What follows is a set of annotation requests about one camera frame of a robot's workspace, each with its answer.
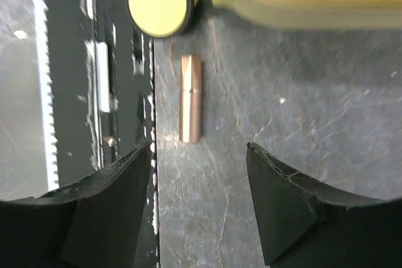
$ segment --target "serrated edge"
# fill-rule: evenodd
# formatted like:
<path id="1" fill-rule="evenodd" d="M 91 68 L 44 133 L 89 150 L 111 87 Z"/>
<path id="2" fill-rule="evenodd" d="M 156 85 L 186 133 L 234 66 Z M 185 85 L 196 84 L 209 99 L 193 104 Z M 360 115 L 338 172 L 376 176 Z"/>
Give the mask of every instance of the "serrated edge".
<path id="1" fill-rule="evenodd" d="M 155 58 L 153 53 L 153 40 L 148 41 L 149 48 L 149 84 L 151 86 L 151 94 L 148 96 L 148 102 L 151 105 L 151 166 L 153 168 L 152 180 L 155 187 L 153 195 L 153 221 L 152 226 L 154 234 L 159 234 L 159 203 L 158 203 L 158 167 L 156 162 L 156 107 L 155 107 Z"/>
<path id="2" fill-rule="evenodd" d="M 47 36 L 48 10 L 45 0 L 33 0 L 35 31 L 36 31 L 36 53 L 38 56 L 38 70 L 40 78 L 40 94 L 42 106 L 43 137 L 45 141 L 46 172 L 48 190 L 59 188 L 57 170 L 57 139 L 53 118 L 53 94 L 52 80 L 50 78 L 49 49 Z"/>

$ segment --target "scratched gray surface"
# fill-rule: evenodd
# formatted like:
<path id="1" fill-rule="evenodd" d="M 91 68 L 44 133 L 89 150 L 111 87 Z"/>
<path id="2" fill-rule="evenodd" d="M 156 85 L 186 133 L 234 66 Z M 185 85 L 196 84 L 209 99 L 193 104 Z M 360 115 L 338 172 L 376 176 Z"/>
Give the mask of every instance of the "scratched gray surface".
<path id="1" fill-rule="evenodd" d="M 0 0 L 0 199 L 47 191 L 43 146 L 33 1 Z"/>
<path id="2" fill-rule="evenodd" d="M 402 195 L 402 32 L 301 32 L 204 12 L 157 41 L 161 264 L 263 267 L 246 143 L 347 191 Z M 181 55 L 204 60 L 204 138 L 178 143 Z"/>

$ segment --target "brass-colored bit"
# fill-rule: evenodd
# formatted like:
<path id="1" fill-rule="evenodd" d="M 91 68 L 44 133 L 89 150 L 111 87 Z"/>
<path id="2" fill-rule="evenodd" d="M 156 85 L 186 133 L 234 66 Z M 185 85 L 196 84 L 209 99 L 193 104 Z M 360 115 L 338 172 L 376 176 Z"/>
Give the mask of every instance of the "brass-colored bit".
<path id="1" fill-rule="evenodd" d="M 197 143 L 201 139 L 202 62 L 199 56 L 182 56 L 180 68 L 179 140 Z"/>

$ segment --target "round yellow cap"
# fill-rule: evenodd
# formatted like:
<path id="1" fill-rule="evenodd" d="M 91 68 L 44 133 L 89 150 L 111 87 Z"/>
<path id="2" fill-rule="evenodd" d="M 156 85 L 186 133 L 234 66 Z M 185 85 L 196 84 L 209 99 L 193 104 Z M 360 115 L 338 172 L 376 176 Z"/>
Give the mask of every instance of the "round yellow cap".
<path id="1" fill-rule="evenodd" d="M 144 33 L 162 38 L 181 30 L 191 8 L 189 0 L 128 0 L 134 23 Z"/>

